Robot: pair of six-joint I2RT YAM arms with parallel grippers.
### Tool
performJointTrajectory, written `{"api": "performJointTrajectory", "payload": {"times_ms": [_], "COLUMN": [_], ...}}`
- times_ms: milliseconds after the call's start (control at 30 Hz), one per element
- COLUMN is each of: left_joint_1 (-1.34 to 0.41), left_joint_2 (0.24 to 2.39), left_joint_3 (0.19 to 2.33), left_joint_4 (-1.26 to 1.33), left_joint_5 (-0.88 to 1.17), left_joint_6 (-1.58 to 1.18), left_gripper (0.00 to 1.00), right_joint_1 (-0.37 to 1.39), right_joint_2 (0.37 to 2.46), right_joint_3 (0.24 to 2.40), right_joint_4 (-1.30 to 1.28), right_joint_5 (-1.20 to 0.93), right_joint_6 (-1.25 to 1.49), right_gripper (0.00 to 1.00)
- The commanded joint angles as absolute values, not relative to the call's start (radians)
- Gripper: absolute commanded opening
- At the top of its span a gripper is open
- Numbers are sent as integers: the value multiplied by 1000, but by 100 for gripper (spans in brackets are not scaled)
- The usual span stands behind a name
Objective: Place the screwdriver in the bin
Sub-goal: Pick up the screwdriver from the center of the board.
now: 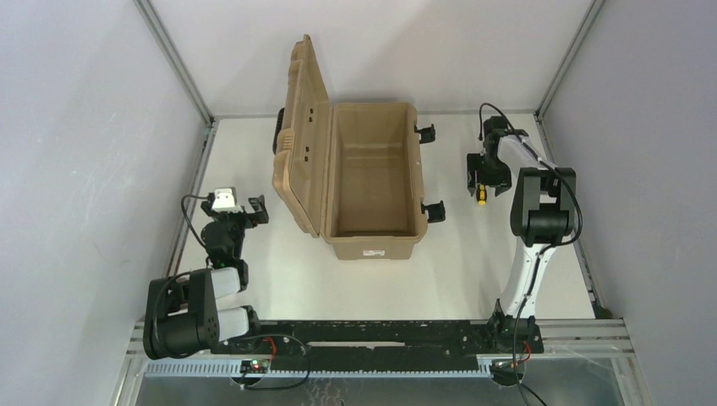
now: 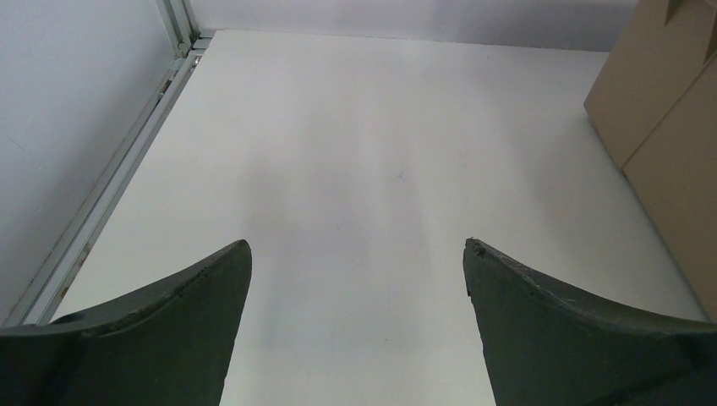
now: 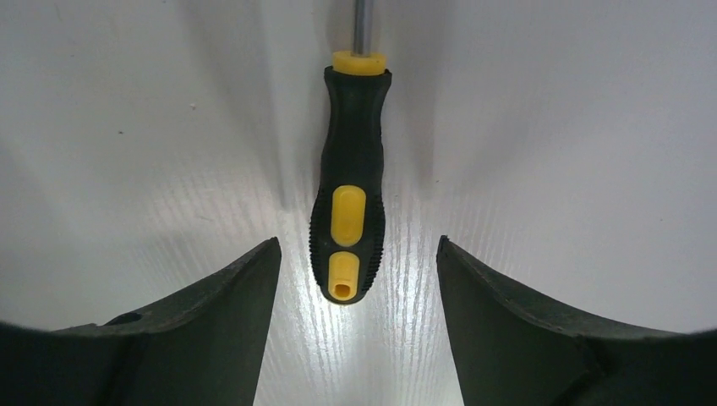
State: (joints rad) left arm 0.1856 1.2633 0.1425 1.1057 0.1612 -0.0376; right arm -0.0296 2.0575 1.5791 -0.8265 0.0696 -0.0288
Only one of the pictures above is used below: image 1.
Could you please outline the black yellow screwdriver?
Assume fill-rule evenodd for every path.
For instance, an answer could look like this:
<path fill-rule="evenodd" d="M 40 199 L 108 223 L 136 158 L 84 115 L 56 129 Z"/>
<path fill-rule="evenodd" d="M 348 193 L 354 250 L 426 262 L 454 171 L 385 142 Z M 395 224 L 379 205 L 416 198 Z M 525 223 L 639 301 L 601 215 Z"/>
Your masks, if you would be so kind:
<path fill-rule="evenodd" d="M 480 206 L 484 206 L 487 202 L 487 192 L 484 184 L 478 184 L 476 189 L 476 200 Z"/>

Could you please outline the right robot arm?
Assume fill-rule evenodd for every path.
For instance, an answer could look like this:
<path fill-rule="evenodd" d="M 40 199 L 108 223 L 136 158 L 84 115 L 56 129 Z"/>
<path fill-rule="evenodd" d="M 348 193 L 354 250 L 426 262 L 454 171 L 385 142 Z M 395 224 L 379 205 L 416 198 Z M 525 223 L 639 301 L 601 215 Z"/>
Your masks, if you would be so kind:
<path fill-rule="evenodd" d="M 509 226 L 517 239 L 489 327 L 498 337 L 530 337 L 536 333 L 535 303 L 548 262 L 558 247 L 573 243 L 581 228 L 576 174 L 539 154 L 523 130 L 493 129 L 484 134 L 483 146 L 483 152 L 467 156 L 468 191 L 480 205 L 489 191 L 512 191 Z"/>

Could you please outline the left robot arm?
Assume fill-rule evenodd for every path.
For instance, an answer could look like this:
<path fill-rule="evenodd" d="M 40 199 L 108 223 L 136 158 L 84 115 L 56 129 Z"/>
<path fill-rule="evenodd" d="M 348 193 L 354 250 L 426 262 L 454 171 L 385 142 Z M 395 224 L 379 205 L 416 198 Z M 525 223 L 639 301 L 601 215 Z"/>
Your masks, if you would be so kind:
<path fill-rule="evenodd" d="M 265 197 L 249 198 L 247 212 L 227 192 L 202 198 L 210 221 L 198 234 L 204 268 L 154 279 L 148 287 L 143 347 L 150 359 L 182 359 L 260 330 L 250 305 L 220 310 L 218 300 L 246 290 L 249 266 L 242 258 L 247 230 L 269 221 Z"/>

